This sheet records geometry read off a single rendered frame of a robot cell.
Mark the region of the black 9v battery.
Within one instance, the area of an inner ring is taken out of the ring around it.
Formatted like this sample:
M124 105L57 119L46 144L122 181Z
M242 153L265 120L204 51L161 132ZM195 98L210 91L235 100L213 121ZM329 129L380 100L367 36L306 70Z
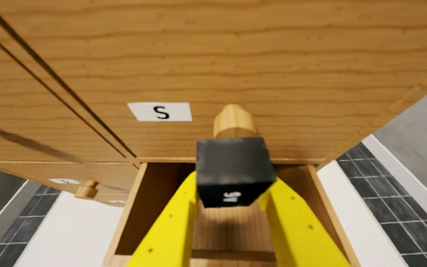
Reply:
M263 137L196 142L195 186L204 208L248 207L277 181Z

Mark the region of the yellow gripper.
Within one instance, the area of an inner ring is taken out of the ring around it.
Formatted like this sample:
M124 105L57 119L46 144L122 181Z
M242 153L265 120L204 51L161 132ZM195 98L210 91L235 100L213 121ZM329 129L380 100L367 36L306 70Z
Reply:
M191 267L199 194L194 171L182 183L125 267ZM278 267L351 267L304 199L278 177L260 198Z

